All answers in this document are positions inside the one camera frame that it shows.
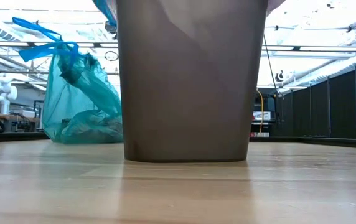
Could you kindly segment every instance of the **plastic bin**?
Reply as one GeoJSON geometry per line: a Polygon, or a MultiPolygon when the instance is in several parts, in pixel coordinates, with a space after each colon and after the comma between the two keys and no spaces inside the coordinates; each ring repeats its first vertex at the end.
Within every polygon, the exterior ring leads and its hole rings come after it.
{"type": "Polygon", "coordinates": [[[246,159],[267,2],[118,2],[126,159],[246,159]]]}

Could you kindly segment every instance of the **ceiling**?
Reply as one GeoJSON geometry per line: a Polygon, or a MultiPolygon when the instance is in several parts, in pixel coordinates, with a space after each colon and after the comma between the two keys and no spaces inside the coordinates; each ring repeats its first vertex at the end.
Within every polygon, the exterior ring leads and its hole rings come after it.
{"type": "MultiPolygon", "coordinates": [[[[63,35],[65,40],[76,42],[114,42],[113,36],[105,30],[105,16],[95,7],[92,0],[0,0],[0,29],[20,41],[49,41],[33,31],[22,29],[11,23],[12,17],[21,17],[63,35]]],[[[354,0],[286,0],[266,19],[265,36],[268,45],[302,46],[355,46],[355,31],[348,32],[349,25],[356,22],[356,1],[354,0]]],[[[17,49],[0,47],[0,54],[16,61],[19,65],[0,58],[0,69],[19,70],[24,64],[37,71],[47,71],[49,58],[36,59],[25,63],[17,49]]],[[[96,55],[107,72],[119,72],[118,61],[109,62],[104,55],[110,49],[81,48],[96,55]]],[[[339,67],[355,53],[315,52],[270,52],[273,73],[283,71],[286,85],[297,85],[301,76],[315,72],[321,65],[339,67]]],[[[26,76],[33,80],[46,80],[46,75],[26,76]]],[[[272,85],[271,70],[266,52],[260,61],[259,85],[272,85]]]]}

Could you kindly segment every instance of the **teal plastic bag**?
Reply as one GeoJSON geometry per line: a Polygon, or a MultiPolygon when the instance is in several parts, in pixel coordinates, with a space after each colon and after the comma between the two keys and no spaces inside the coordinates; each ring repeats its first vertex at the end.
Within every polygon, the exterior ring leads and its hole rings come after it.
{"type": "Polygon", "coordinates": [[[37,30],[55,42],[19,51],[25,62],[52,54],[42,124],[53,142],[64,144],[123,142],[121,101],[106,72],[74,42],[23,19],[14,23],[37,30]]]}

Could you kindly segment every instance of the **wooden surface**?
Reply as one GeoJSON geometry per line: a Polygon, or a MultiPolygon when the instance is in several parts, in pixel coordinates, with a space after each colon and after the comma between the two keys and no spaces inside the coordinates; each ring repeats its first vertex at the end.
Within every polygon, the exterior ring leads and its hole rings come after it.
{"type": "Polygon", "coordinates": [[[356,149],[250,143],[248,162],[124,162],[122,145],[0,143],[0,223],[356,223],[356,149]]]}

